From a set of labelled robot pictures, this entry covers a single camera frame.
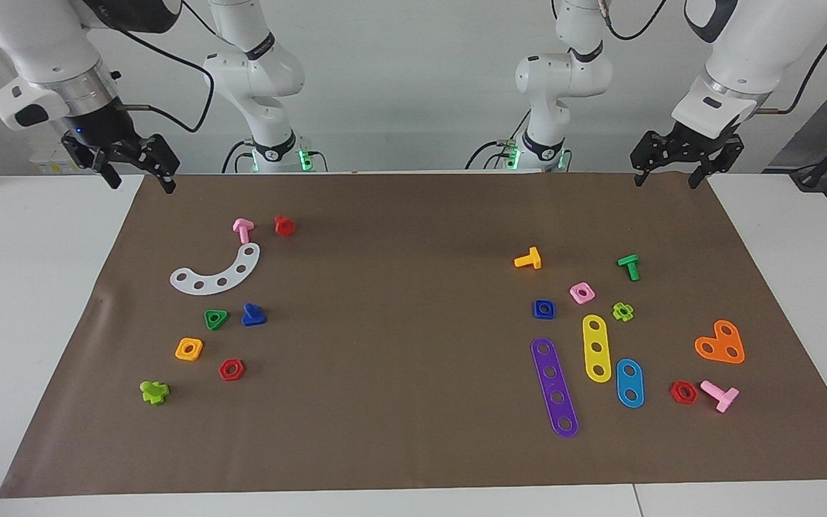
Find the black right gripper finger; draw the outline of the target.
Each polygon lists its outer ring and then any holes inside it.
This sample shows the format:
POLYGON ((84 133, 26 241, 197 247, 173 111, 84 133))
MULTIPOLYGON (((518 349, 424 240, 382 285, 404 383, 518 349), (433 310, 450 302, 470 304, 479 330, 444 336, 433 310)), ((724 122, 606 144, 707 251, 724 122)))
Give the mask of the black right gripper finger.
POLYGON ((111 150, 98 146, 91 148, 72 135, 62 135, 62 146, 76 167, 95 172, 112 190, 117 190, 121 186, 121 177, 111 164, 111 150))
POLYGON ((148 138, 133 141, 126 154, 128 163, 156 177, 165 193, 170 195, 175 191, 177 183, 174 176, 179 167, 179 159, 162 135, 152 134, 148 138))

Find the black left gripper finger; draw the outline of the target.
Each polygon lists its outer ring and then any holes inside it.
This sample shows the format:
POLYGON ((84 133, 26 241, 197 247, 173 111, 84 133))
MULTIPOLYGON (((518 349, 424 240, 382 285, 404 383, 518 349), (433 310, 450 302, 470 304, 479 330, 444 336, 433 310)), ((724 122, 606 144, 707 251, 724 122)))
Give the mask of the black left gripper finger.
POLYGON ((732 169, 739 155, 744 151, 744 141, 739 134, 691 145, 691 156, 696 158, 698 167, 690 174, 688 186, 696 189, 707 177, 726 173, 732 169))
POLYGON ((630 152, 631 166, 637 171, 634 176, 636 187, 642 187, 647 177, 656 168, 673 163, 669 150, 672 136, 673 131, 668 134, 659 134, 657 131, 649 130, 643 134, 639 143, 630 152))

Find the white cardboard box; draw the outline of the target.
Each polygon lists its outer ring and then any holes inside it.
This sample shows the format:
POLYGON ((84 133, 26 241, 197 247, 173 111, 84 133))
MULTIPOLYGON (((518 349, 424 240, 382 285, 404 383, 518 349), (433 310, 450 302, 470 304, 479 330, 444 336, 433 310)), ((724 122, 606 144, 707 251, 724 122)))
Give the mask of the white cardboard box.
POLYGON ((62 143, 36 143, 30 144, 32 153, 29 155, 29 163, 32 164, 37 174, 88 174, 98 176, 94 170, 80 167, 70 156, 62 143))

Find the white curved five-hole strip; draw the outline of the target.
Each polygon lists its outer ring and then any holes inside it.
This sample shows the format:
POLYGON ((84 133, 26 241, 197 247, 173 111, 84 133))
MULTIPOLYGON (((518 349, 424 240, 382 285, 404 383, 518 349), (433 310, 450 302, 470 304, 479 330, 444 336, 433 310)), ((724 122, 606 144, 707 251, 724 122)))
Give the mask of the white curved five-hole strip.
POLYGON ((243 244, 228 268, 217 274, 197 274, 193 269, 175 269, 170 276, 170 284, 178 292, 193 297, 210 297, 236 288, 255 271, 261 256, 258 244, 249 242, 243 244))

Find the orange three-hole angled plate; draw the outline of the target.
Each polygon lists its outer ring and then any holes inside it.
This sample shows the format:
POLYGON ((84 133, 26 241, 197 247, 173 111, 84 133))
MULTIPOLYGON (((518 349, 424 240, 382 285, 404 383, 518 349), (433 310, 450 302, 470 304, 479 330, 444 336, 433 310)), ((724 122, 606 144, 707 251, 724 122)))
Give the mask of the orange three-hole angled plate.
POLYGON ((745 361, 744 343, 738 327, 728 320, 714 323, 713 336, 701 336, 693 342, 693 349, 706 360, 728 364, 742 364, 745 361))

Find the yellow three-hole plastic strip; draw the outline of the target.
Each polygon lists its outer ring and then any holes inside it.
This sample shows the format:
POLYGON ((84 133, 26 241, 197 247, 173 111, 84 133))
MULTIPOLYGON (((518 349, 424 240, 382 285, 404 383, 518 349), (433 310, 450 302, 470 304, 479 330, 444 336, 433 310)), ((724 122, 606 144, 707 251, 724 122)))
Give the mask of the yellow three-hole plastic strip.
POLYGON ((595 383, 607 383, 612 377, 607 324, 603 317, 585 315, 583 319, 585 373, 595 383))

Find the blue two-hole plastic strip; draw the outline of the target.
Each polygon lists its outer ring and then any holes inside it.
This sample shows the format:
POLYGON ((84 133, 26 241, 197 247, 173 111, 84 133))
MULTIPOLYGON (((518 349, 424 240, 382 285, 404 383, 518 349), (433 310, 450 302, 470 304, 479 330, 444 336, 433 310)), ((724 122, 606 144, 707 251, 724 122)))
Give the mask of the blue two-hole plastic strip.
POLYGON ((639 409, 645 403, 643 370, 636 360, 622 358, 617 361, 617 398, 626 408, 639 409))

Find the purple four-hole plastic strip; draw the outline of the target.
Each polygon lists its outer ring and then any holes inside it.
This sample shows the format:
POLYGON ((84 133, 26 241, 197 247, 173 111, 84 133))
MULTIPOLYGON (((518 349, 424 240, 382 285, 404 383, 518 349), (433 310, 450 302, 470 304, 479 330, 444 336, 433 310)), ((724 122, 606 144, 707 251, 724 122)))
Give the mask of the purple four-hole plastic strip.
POLYGON ((552 431, 563 438, 574 437, 579 423, 556 346, 548 338, 535 338, 531 354, 552 431))

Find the brown table mat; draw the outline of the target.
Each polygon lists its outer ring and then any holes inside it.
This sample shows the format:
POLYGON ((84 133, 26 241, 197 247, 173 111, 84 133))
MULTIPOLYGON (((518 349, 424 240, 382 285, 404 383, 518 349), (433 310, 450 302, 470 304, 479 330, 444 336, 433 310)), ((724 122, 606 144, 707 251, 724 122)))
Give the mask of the brown table mat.
POLYGON ((827 478, 827 387, 708 184, 679 173, 181 177, 140 187, 2 498, 827 478), (274 217, 296 231, 282 238, 274 217), (255 223, 255 271, 193 297, 255 223), (537 246, 541 269, 515 268, 537 246), (640 280, 618 267, 640 256, 640 280), (593 301, 570 287, 587 282, 593 301), (554 320, 533 302, 555 302, 554 320), (246 302, 266 313, 244 327, 246 302), (612 307, 635 309, 629 322, 612 307), (229 320, 207 330, 204 311, 229 320), (583 319, 612 377, 585 372, 583 319), (742 364, 693 349, 732 321, 742 364), (203 341, 178 360, 181 338, 203 341), (551 340, 579 432, 552 431, 531 354, 551 340), (246 370, 225 382, 219 367, 246 370), (617 361, 645 403, 617 398, 617 361), (675 402, 673 382, 698 389, 675 402), (701 388, 739 395, 725 413, 701 388), (170 388, 142 399, 140 383, 170 388))

